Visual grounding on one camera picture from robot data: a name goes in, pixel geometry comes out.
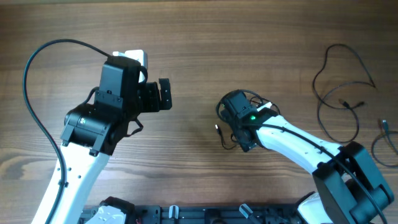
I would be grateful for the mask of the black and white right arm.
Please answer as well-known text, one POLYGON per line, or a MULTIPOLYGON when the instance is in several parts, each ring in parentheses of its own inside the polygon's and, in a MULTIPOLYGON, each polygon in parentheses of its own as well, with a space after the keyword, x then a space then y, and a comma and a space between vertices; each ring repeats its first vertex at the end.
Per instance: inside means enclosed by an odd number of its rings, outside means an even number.
POLYGON ((369 152, 358 142, 345 146, 313 136, 290 124, 276 105, 248 90, 223 96, 215 111, 232 130, 231 139, 245 152, 259 146, 282 154, 306 170, 317 188, 299 203, 306 223, 385 222, 383 210, 394 194, 369 152))

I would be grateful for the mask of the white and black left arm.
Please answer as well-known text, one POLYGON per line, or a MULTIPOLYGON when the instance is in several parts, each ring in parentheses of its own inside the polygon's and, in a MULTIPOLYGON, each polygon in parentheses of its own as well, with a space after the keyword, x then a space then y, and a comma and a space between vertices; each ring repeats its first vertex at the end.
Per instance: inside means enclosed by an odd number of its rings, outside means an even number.
POLYGON ((169 79, 140 81, 146 73, 137 60, 107 58, 99 87, 89 94, 94 102, 84 102, 65 116, 60 136, 63 160, 56 163, 34 223, 76 223, 117 143, 132 135, 129 123, 138 123, 141 113, 171 109, 169 79))

